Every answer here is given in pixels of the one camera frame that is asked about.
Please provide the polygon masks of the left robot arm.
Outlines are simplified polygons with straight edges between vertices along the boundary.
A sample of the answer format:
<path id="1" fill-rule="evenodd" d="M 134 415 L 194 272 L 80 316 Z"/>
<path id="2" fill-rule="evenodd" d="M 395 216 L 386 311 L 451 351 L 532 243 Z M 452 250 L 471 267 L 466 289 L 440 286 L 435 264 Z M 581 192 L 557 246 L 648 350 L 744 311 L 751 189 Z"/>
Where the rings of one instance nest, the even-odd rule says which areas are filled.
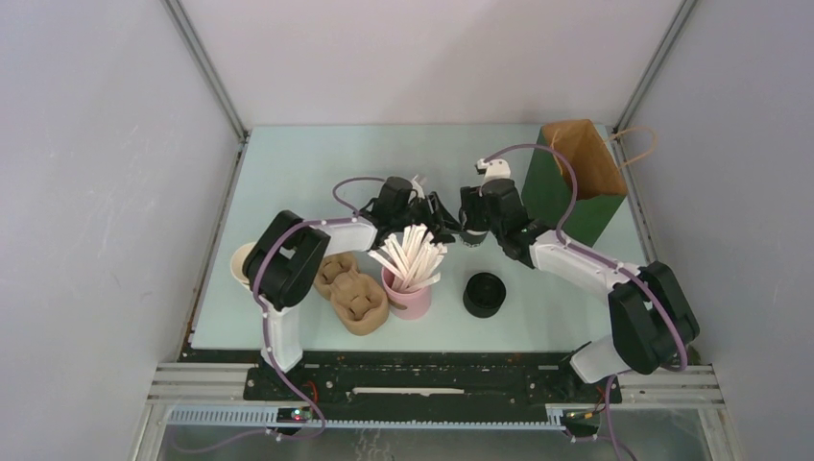
<path id="1" fill-rule="evenodd" d="M 463 230 L 437 193 L 425 194 L 418 182 L 389 177 L 377 196 L 346 217 L 305 220 L 283 210 L 256 242 L 233 255 L 231 272 L 260 309 L 261 356 L 273 367 L 266 386 L 279 399 L 291 400 L 303 387 L 303 374 L 294 367 L 303 356 L 298 305 L 323 259 L 378 250 L 387 237 L 412 225 L 425 226 L 434 242 L 443 244 L 454 242 Z"/>

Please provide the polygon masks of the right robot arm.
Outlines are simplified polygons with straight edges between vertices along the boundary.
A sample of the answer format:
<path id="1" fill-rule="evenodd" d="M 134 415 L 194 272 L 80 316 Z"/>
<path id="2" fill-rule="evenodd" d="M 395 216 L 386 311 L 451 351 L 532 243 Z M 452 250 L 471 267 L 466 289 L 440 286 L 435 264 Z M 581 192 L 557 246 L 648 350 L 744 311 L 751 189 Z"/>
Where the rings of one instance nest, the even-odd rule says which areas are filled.
<path id="1" fill-rule="evenodd" d="M 698 321 L 672 269 L 624 263 L 530 218 L 515 183 L 499 179 L 460 190 L 461 237 L 479 244 L 491 233 L 512 260 L 554 274 L 606 302 L 611 332 L 574 351 L 558 376 L 568 400 L 582 401 L 597 382 L 624 372 L 683 370 Z"/>

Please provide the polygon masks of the black paper coffee cup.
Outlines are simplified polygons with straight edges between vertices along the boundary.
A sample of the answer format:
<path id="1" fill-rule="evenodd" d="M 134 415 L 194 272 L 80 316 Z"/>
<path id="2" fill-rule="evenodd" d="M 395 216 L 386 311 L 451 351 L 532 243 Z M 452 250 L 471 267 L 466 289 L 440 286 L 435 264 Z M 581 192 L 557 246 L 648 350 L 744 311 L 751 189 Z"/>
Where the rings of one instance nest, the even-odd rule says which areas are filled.
<path id="1" fill-rule="evenodd" d="M 459 234 L 461 242 L 471 248 L 480 246 L 488 236 L 487 230 L 463 230 Z"/>

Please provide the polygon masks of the green paper bag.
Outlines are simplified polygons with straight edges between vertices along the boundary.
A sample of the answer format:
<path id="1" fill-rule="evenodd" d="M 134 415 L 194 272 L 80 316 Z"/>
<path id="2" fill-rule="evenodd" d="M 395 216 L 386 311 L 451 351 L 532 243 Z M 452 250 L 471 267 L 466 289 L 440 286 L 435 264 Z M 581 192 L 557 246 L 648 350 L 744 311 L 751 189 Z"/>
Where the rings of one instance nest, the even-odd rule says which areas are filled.
<path id="1" fill-rule="evenodd" d="M 533 152 L 523 204 L 532 218 L 552 228 L 569 211 L 563 231 L 593 246 L 628 195 L 604 137 L 590 120 L 573 119 L 542 126 L 538 144 L 563 156 Z"/>

